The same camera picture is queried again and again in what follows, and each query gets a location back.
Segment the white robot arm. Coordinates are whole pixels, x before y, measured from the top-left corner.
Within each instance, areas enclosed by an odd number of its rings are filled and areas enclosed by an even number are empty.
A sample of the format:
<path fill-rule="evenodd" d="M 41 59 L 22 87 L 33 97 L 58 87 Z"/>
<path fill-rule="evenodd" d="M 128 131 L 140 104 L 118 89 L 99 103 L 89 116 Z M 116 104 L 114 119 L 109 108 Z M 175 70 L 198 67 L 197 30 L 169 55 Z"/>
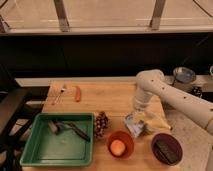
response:
<path fill-rule="evenodd" d="M 139 72 L 136 75 L 134 108 L 145 110 L 153 95 L 165 100 L 213 136 L 213 103 L 168 85 L 161 70 Z"/>

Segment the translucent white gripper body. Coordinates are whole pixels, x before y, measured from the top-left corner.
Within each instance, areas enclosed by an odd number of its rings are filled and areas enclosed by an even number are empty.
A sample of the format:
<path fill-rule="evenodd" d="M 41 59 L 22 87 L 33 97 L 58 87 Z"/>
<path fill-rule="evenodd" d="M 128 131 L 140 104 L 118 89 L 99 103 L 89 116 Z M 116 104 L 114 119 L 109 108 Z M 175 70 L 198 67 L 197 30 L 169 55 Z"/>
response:
<path fill-rule="evenodd" d="M 137 89 L 133 98 L 134 109 L 138 111 L 146 110 L 153 96 L 154 94 L 151 92 L 147 92 L 143 89 Z"/>

